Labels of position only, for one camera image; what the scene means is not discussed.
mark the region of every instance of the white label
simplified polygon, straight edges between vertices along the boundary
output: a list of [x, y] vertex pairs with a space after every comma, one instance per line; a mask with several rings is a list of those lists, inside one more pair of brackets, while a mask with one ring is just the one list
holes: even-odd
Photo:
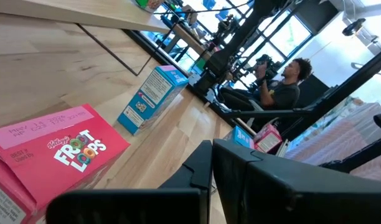
[[172, 85], [155, 70], [146, 79], [141, 90], [157, 105], [171, 87]]
[[135, 112], [132, 107], [127, 106], [127, 108], [123, 111], [123, 114], [130, 120], [132, 121], [137, 127], [140, 127], [141, 124], [143, 123], [144, 119], [140, 117], [139, 114]]
[[268, 152], [271, 150], [275, 145], [277, 145], [280, 142], [280, 139], [276, 137], [273, 133], [268, 134], [263, 138], [259, 143], [258, 146], [260, 149], [262, 149], [264, 152]]
[[0, 224], [20, 224], [26, 213], [0, 189]]

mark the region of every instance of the froot loops cereal box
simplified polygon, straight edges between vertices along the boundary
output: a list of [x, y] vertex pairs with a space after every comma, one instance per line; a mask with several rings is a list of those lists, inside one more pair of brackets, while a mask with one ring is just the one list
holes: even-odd
[[94, 187], [128, 146], [90, 105], [0, 128], [0, 223], [45, 223], [52, 199]]

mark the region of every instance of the handwritten label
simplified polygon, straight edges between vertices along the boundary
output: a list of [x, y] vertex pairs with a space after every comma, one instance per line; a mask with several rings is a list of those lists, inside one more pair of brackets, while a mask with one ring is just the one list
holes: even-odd
[[173, 65], [163, 65], [163, 66], [159, 66], [159, 68], [164, 72], [177, 70]]
[[0, 146], [8, 149], [93, 118], [82, 106], [0, 128]]

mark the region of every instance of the light wood surface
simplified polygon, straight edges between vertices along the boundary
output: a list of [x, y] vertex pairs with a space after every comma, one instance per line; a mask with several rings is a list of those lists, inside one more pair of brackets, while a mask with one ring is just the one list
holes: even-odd
[[[90, 31], [136, 71], [148, 57], [119, 30]], [[184, 90], [151, 129], [127, 132], [116, 119], [156, 65], [136, 77], [76, 25], [0, 15], [0, 127], [89, 103], [131, 143], [96, 187], [156, 188], [202, 140], [231, 131]], [[211, 206], [211, 223], [225, 223], [218, 194]]]
[[0, 12], [55, 21], [131, 30], [168, 32], [134, 0], [0, 0]]

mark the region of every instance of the man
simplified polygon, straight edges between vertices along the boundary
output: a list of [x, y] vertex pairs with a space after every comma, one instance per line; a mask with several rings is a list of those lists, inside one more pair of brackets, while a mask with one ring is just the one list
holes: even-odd
[[[265, 76], [266, 63], [255, 70], [257, 79]], [[275, 86], [268, 86], [266, 80], [257, 91], [221, 89], [225, 105], [233, 110], [250, 111], [253, 106], [249, 100], [255, 100], [264, 110], [289, 110], [296, 105], [300, 89], [298, 83], [310, 76], [312, 66], [307, 59], [294, 59], [286, 66], [284, 79]]]

